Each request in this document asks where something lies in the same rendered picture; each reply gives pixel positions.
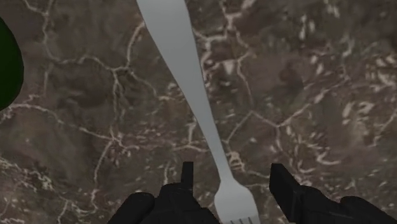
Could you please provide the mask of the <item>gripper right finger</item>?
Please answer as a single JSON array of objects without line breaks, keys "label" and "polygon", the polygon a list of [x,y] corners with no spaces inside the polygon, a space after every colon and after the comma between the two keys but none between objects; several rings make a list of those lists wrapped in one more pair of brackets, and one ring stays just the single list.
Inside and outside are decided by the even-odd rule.
[{"label": "gripper right finger", "polygon": [[300,185],[282,164],[271,165],[269,189],[290,223],[397,224],[361,197],[345,196],[335,202],[317,188]]}]

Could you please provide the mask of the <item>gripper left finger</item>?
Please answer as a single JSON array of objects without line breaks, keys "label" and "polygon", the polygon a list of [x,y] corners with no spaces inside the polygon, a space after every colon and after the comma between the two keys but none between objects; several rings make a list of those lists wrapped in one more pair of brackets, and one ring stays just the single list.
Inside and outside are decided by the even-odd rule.
[{"label": "gripper left finger", "polygon": [[181,181],[161,187],[157,197],[129,195],[107,224],[219,224],[193,196],[193,162],[184,162]]}]

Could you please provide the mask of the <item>grey metal fork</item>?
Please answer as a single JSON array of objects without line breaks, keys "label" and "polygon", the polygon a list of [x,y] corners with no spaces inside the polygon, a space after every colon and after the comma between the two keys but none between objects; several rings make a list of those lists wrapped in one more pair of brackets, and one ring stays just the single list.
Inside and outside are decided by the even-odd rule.
[{"label": "grey metal fork", "polygon": [[223,224],[261,224],[253,194],[231,172],[205,91],[184,0],[137,0],[142,18],[207,141],[220,184],[214,206]]}]

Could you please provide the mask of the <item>dark green round object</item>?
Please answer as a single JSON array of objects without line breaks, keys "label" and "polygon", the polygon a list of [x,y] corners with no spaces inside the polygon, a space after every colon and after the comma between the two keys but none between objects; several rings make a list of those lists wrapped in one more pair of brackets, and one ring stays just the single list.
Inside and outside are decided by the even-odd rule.
[{"label": "dark green round object", "polygon": [[0,111],[19,95],[24,82],[24,62],[10,28],[0,17]]}]

